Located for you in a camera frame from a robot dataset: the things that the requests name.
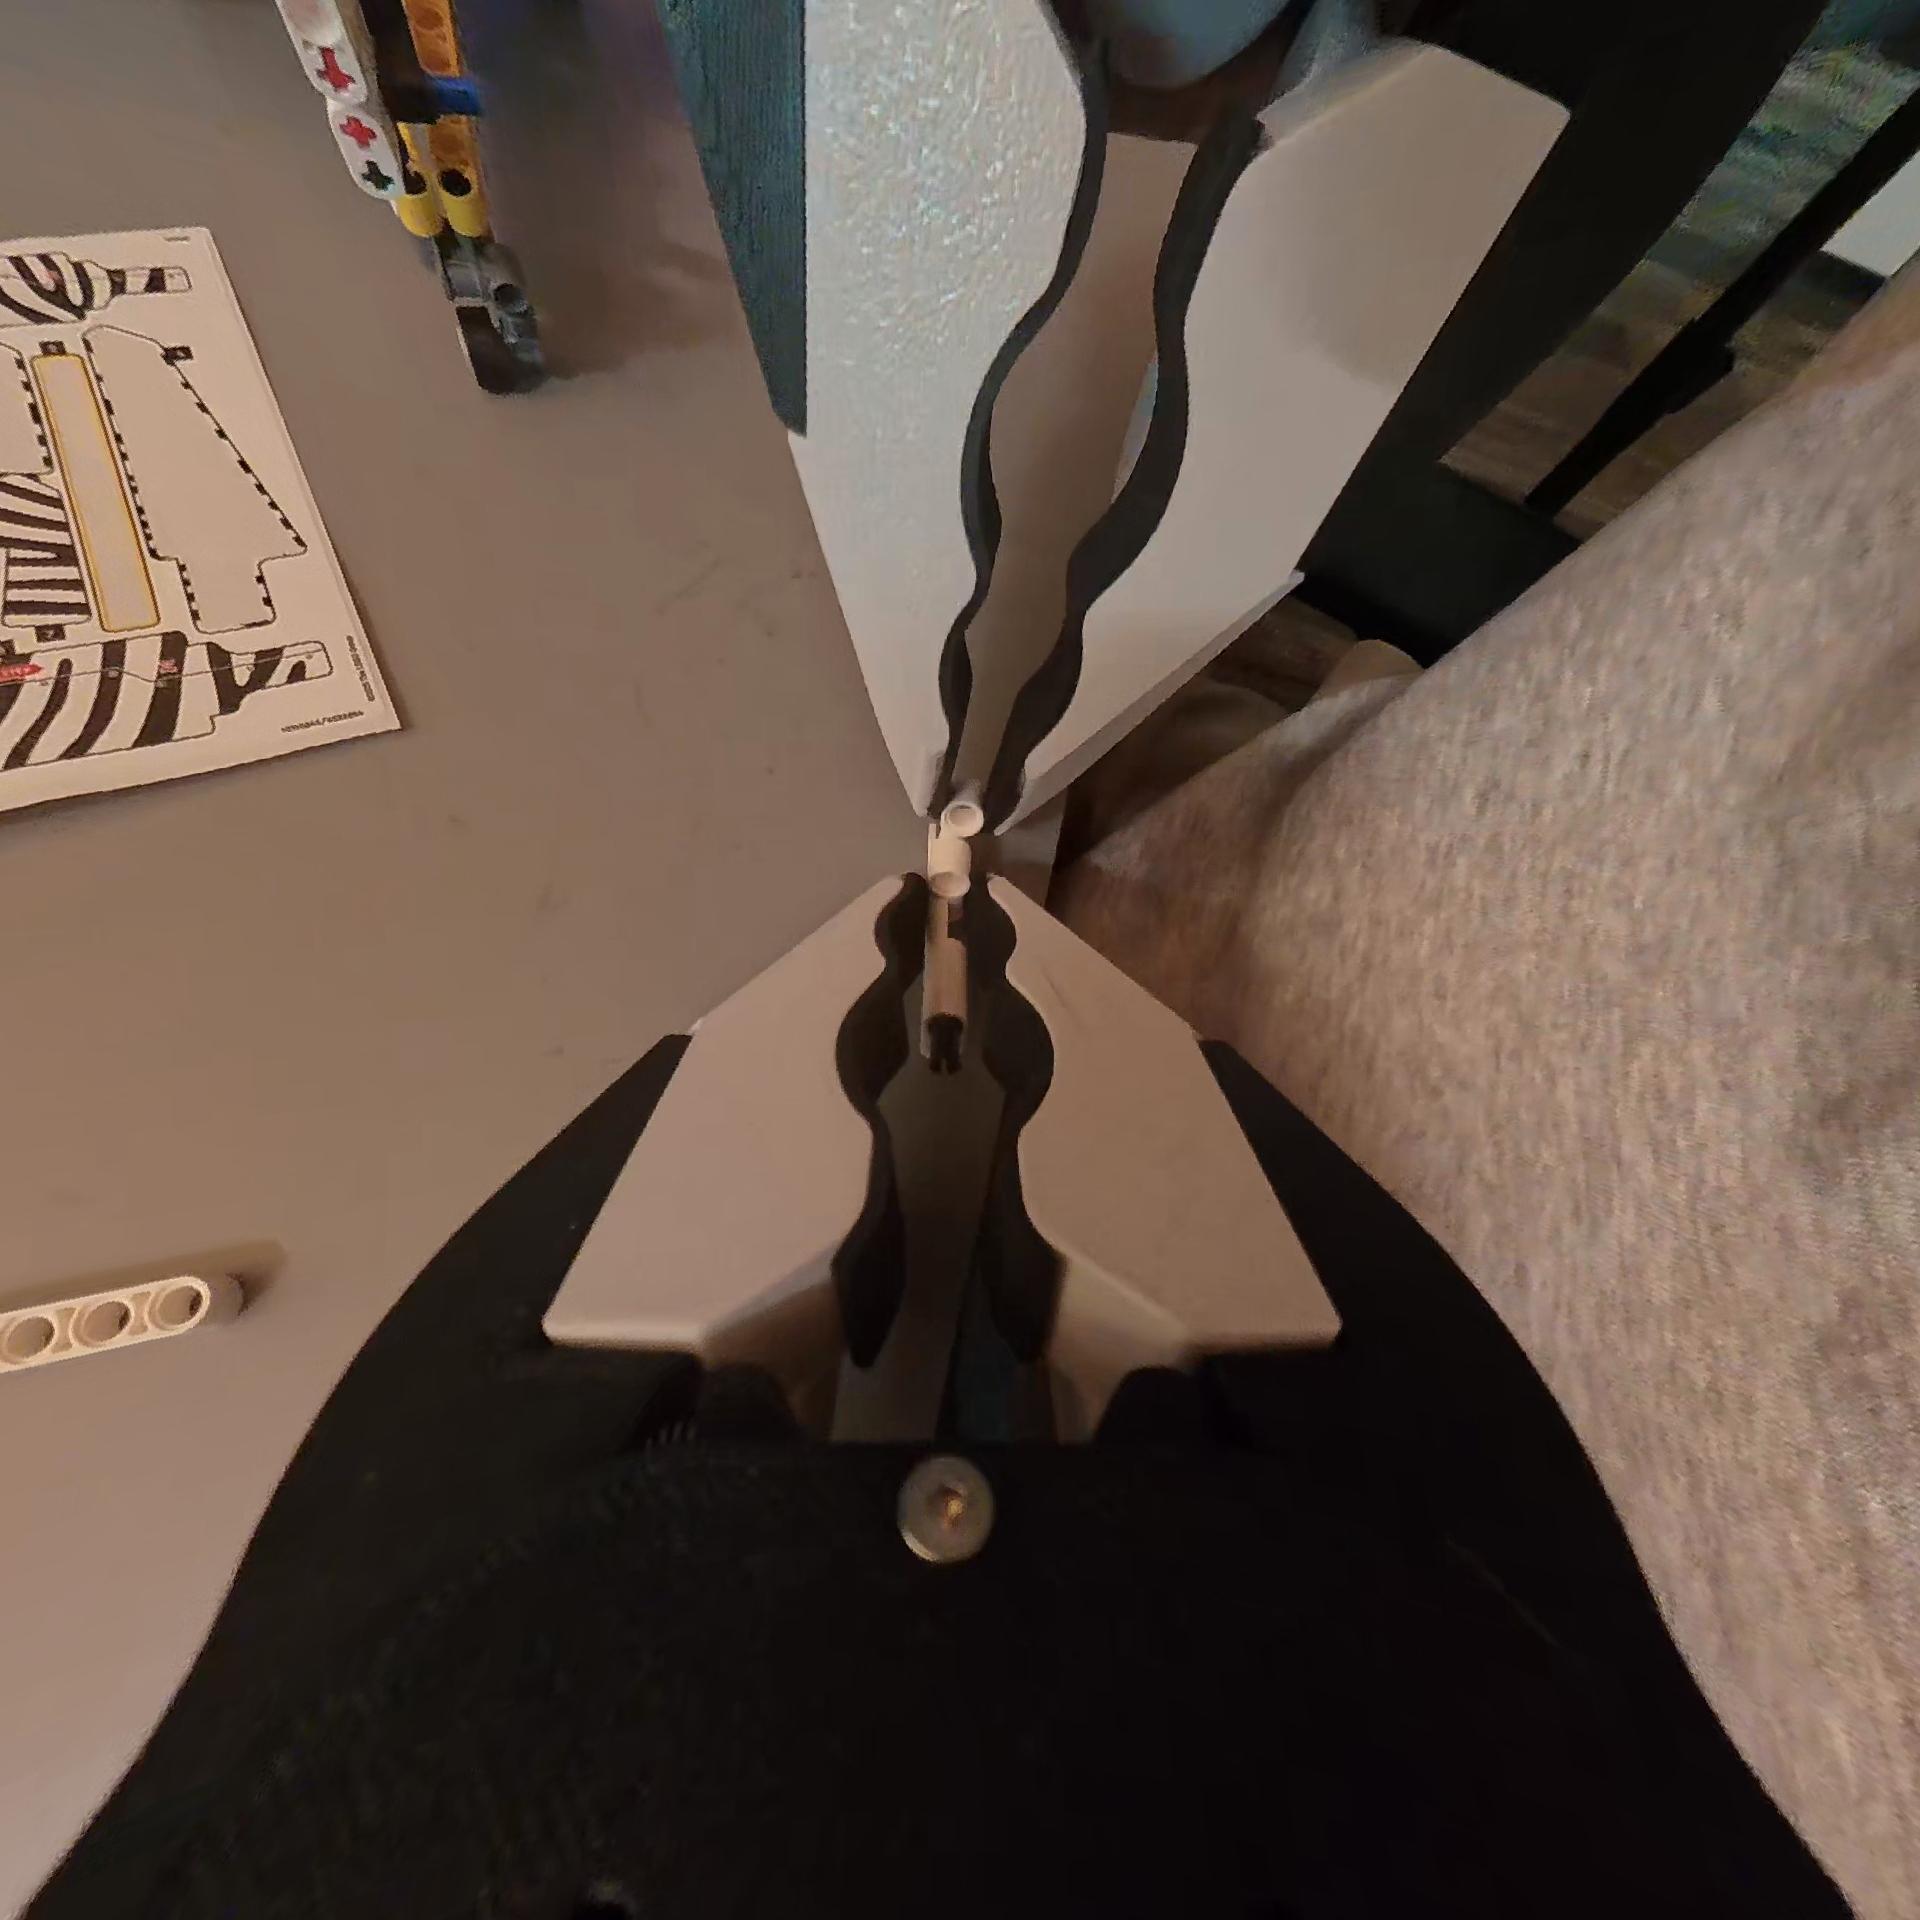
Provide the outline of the grey zip sweatshirt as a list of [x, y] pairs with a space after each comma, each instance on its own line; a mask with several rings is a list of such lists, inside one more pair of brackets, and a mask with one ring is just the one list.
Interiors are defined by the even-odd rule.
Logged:
[[1855, 1916], [1918, 1916], [1918, 266], [1062, 917], [1462, 1268]]

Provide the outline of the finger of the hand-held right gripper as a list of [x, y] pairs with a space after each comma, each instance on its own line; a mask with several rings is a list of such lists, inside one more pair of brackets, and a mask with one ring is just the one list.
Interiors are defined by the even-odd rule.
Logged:
[[803, 4], [794, 467], [909, 800], [954, 782], [995, 391], [1058, 299], [1084, 66], [1050, 4]]
[[1572, 121], [1433, 42], [1381, 42], [1190, 159], [1153, 362], [1056, 646], [991, 772], [1006, 830], [1275, 610]]

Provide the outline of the lego airplane model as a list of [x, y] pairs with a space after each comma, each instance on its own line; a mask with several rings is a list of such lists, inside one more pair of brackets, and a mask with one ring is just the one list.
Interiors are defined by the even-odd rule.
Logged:
[[539, 315], [501, 242], [485, 99], [454, 4], [274, 4], [355, 188], [430, 255], [481, 391], [545, 382]]

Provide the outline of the black table leg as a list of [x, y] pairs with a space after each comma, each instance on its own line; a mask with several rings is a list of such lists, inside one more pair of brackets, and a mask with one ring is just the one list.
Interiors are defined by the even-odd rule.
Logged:
[[1579, 548], [1559, 514], [1668, 414], [1707, 396], [1734, 368], [1740, 327], [1913, 158], [1910, 96], [1521, 501], [1443, 463], [1362, 474], [1359, 504], [1338, 505], [1311, 547], [1301, 602], [1418, 662], [1447, 658]]

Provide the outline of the white lego connector assembly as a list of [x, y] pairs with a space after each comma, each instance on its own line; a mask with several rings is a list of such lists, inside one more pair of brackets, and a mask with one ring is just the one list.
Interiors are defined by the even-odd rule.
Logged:
[[966, 898], [972, 892], [972, 843], [983, 830], [979, 782], [966, 782], [929, 823], [926, 840], [921, 1059], [934, 1074], [956, 1074], [966, 1054]]

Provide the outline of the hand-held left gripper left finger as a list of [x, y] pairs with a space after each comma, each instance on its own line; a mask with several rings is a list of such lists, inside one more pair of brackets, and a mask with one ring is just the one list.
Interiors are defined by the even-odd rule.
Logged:
[[883, 1101], [909, 1065], [921, 878], [888, 874], [685, 1038], [544, 1333], [754, 1367], [836, 1403], [904, 1293]]

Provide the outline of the beige cloth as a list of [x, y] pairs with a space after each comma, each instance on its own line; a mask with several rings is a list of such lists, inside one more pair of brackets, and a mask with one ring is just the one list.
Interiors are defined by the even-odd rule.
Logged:
[[1062, 855], [1092, 853], [1147, 807], [1316, 700], [1378, 681], [1406, 684], [1422, 673], [1425, 665], [1389, 640], [1357, 638], [1349, 628], [1304, 608], [1281, 608], [1247, 628], [1076, 782], [1065, 807]]

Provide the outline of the white lego beam with holes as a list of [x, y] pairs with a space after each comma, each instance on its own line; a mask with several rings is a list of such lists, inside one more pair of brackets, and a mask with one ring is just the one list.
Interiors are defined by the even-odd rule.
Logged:
[[5, 1311], [5, 1379], [183, 1338], [227, 1326], [242, 1311], [247, 1284], [213, 1272], [134, 1276], [90, 1293], [34, 1301]]

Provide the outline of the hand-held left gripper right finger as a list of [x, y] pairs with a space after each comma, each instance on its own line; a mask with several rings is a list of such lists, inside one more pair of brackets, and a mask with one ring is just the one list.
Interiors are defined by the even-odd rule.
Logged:
[[988, 898], [1051, 1059], [1014, 1157], [1056, 1260], [1038, 1304], [1056, 1411], [1107, 1415], [1147, 1367], [1328, 1348], [1332, 1296], [1190, 1021], [1011, 883]]

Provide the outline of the zebra sticker sheet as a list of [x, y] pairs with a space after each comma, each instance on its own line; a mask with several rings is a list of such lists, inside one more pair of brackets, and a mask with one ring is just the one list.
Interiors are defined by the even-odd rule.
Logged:
[[402, 719], [206, 229], [5, 242], [5, 812]]

